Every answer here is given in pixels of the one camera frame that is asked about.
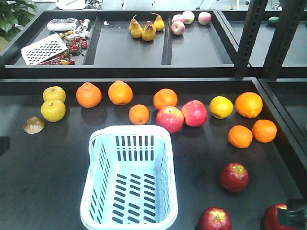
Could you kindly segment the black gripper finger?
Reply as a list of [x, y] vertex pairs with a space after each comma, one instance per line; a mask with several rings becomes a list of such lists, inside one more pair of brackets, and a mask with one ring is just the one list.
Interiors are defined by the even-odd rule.
[[277, 209], [277, 221], [279, 224], [293, 227], [307, 227], [307, 199], [288, 199], [287, 209]]

